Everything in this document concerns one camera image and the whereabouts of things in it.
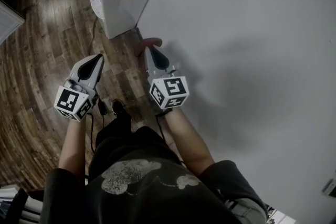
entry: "floor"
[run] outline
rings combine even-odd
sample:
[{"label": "floor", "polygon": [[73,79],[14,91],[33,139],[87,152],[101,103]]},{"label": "floor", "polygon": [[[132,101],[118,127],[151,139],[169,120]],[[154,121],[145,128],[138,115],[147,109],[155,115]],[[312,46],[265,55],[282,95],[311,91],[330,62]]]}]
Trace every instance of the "floor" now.
[{"label": "floor", "polygon": [[[47,173],[57,167],[68,120],[53,102],[73,64],[88,55],[95,15],[89,0],[14,4],[26,22],[0,45],[0,186],[17,183],[32,190],[42,188]],[[105,58],[97,90],[109,111],[114,98],[126,104],[134,130],[147,125],[158,131],[156,106],[133,55],[138,42],[135,30],[107,40],[97,22],[91,54]],[[94,116],[95,139],[102,129],[97,107]],[[106,115],[105,124],[113,118]],[[87,119],[86,167],[92,158],[90,127]]]}]

